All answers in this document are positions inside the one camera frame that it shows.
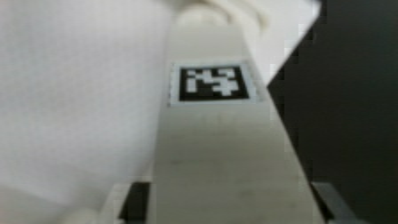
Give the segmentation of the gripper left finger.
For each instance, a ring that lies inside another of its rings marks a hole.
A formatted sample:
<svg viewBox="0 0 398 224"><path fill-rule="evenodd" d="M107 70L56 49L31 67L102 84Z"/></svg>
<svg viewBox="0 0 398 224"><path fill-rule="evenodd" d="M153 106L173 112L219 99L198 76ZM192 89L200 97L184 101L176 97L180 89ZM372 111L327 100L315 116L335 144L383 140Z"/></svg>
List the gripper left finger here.
<svg viewBox="0 0 398 224"><path fill-rule="evenodd" d="M116 184L100 212L98 224L146 224L150 182Z"/></svg>

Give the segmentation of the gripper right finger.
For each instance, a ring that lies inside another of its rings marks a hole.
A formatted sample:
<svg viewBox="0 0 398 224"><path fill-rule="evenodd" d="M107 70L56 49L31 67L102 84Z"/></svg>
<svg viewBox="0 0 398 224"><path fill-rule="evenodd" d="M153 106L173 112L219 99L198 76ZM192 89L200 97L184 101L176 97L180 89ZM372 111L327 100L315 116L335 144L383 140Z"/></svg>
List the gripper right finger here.
<svg viewBox="0 0 398 224"><path fill-rule="evenodd" d="M311 187L327 224L354 224L356 214L333 184L329 182L313 182Z"/></svg>

